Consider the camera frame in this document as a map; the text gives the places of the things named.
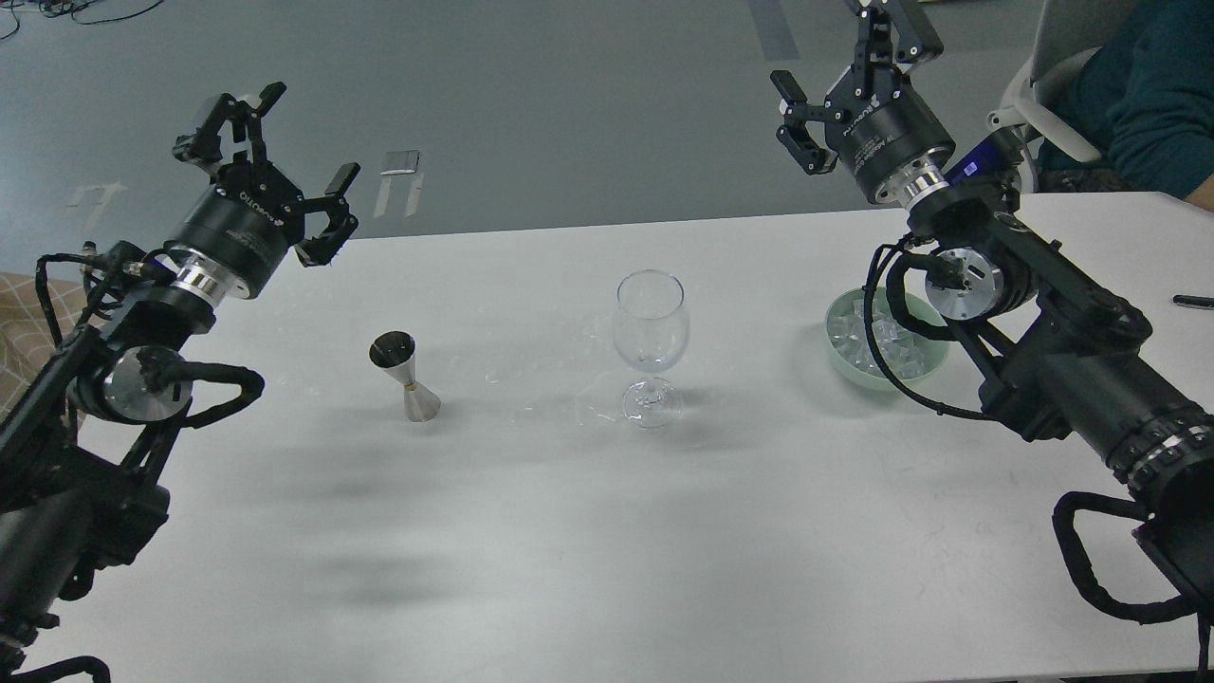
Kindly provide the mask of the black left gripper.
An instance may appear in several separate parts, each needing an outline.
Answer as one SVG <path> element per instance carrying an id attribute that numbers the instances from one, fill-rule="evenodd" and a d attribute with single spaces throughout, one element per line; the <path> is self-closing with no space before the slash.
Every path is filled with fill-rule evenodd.
<path id="1" fill-rule="evenodd" d="M 239 281 L 238 298 L 259 297 L 289 247 L 295 245 L 305 268 L 327 267 L 359 228 L 346 199 L 361 173 L 358 163 L 341 165 L 320 197 L 304 199 L 299 187 L 270 161 L 262 120 L 285 92 L 287 82 L 270 82 L 256 103 L 229 92 L 208 99 L 194 129 L 177 136 L 171 150 L 174 159 L 204 170 L 212 186 L 164 247 L 178 264 L 194 252 L 225 267 Z M 246 146 L 229 163 L 222 150 L 225 125 L 231 141 Z M 297 207 L 287 211 L 293 203 Z M 324 214 L 328 224 L 317 237 L 304 239 L 304 215 L 308 214 Z"/>

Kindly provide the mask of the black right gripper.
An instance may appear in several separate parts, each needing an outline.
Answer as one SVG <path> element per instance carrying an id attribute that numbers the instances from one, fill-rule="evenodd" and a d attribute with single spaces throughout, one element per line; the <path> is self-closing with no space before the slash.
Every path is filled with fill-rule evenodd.
<path id="1" fill-rule="evenodd" d="M 776 136 L 804 173 L 832 173 L 838 159 L 867 203 L 892 203 L 883 186 L 894 172 L 923 156 L 942 165 L 957 150 L 900 69 L 937 58 L 944 42 L 918 1 L 850 1 L 849 10 L 858 22 L 853 64 L 828 92 L 832 106 L 811 104 L 789 70 L 770 73 L 783 113 Z M 861 97 L 856 91 L 873 92 Z M 845 113 L 843 120 L 838 112 Z M 828 148 L 809 133 L 811 123 L 826 124 Z"/>

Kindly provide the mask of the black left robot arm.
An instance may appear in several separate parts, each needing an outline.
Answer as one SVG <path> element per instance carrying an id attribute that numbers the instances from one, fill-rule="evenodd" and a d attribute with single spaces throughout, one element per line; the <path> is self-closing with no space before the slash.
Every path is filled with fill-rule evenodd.
<path id="1" fill-rule="evenodd" d="M 324 267 L 359 228 L 346 200 L 359 173 L 337 169 L 318 197 L 270 161 L 262 121 L 285 93 L 220 93 L 174 156 L 209 175 L 178 233 L 146 251 L 129 241 L 38 260 L 34 289 L 53 349 L 2 422 L 2 679 L 108 682 L 100 658 L 25 670 L 25 649 L 81 601 L 97 573 L 129 565 L 168 520 L 159 484 L 183 431 L 229 419 L 262 394 L 243 366 L 191 362 L 226 298 L 251 300 L 294 251 Z"/>

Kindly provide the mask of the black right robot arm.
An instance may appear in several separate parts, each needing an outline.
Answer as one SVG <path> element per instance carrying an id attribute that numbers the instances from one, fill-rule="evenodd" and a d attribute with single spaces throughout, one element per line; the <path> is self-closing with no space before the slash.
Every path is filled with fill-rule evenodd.
<path id="1" fill-rule="evenodd" d="M 1128 500 L 1071 491 L 1051 523 L 1076 591 L 1097 611 L 1140 625 L 1198 621 L 1195 678 L 1209 682 L 1212 645 L 1212 415 L 1140 355 L 1152 328 L 1127 298 L 1019 220 L 1019 172 L 1044 125 L 993 124 L 951 163 L 955 143 L 910 85 L 915 66 L 944 51 L 915 1 L 851 1 L 853 59 L 823 103 L 776 70 L 783 121 L 777 138 L 809 175 L 841 163 L 867 203 L 897 203 L 906 237 L 877 247 L 862 288 L 864 341 L 894 389 L 938 415 L 997 422 L 1026 442 L 1079 434 Z M 894 319 L 934 341 L 957 342 L 983 375 L 980 410 L 908 388 L 877 347 L 872 315 L 883 297 Z M 1114 601 L 1093 571 L 1076 514 L 1135 520 L 1134 539 L 1179 594 Z"/>

